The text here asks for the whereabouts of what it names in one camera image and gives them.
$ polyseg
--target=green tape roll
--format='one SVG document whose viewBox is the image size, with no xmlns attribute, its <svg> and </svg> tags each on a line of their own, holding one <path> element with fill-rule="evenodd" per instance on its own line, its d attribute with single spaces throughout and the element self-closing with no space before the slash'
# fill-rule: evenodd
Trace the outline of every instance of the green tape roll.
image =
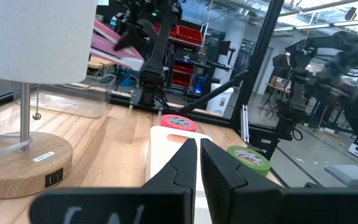
<svg viewBox="0 0 358 224">
<path fill-rule="evenodd" d="M 230 146 L 227 152 L 264 177 L 269 172 L 270 162 L 258 152 L 242 146 Z"/>
</svg>

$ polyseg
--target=wooden lamp base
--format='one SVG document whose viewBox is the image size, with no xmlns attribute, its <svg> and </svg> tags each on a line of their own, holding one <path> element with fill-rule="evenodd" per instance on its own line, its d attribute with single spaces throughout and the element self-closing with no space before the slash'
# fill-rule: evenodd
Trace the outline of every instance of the wooden lamp base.
<svg viewBox="0 0 358 224">
<path fill-rule="evenodd" d="M 63 138 L 31 132 L 30 152 L 0 154 L 0 198 L 32 195 L 55 186 L 71 171 L 73 148 Z M 19 143 L 0 138 L 0 149 Z"/>
</svg>

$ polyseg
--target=pink tape roll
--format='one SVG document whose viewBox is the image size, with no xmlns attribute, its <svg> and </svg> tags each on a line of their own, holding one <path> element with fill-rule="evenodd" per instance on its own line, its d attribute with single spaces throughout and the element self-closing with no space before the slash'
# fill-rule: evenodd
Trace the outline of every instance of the pink tape roll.
<svg viewBox="0 0 358 224">
<path fill-rule="evenodd" d="M 197 124 L 194 121 L 172 114 L 162 116 L 161 126 L 193 132 L 197 129 Z"/>
</svg>

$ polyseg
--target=red shelf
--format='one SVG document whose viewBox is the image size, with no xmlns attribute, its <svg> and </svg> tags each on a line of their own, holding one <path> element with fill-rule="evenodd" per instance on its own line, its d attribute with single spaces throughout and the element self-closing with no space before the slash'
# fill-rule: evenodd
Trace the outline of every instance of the red shelf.
<svg viewBox="0 0 358 224">
<path fill-rule="evenodd" d="M 190 86 L 191 75 L 186 75 L 179 72 L 173 72 L 172 83 L 175 85 L 180 85 L 185 88 Z"/>
<path fill-rule="evenodd" d="M 155 31 L 157 31 L 158 34 L 160 34 L 160 24 L 155 24 L 154 29 Z M 175 28 L 173 28 L 171 32 L 169 32 L 169 36 L 173 38 L 178 38 L 178 33 L 179 33 L 178 26 L 175 26 Z"/>
<path fill-rule="evenodd" d="M 178 26 L 178 38 L 198 45 L 203 43 L 201 31 L 184 26 Z"/>
<path fill-rule="evenodd" d="M 173 69 L 174 70 L 178 70 L 178 71 L 181 71 L 183 73 L 186 73 L 186 74 L 192 74 L 193 71 L 194 71 L 194 65 L 190 65 L 190 66 L 183 66 L 183 65 L 178 65 L 176 62 L 173 66 Z"/>
</svg>

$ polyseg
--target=white lamp shade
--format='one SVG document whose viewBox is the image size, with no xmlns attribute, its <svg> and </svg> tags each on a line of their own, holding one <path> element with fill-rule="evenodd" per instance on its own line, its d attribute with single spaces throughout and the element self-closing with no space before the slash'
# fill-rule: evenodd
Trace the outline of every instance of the white lamp shade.
<svg viewBox="0 0 358 224">
<path fill-rule="evenodd" d="M 0 0 L 0 79 L 40 84 L 86 76 L 97 0 Z"/>
</svg>

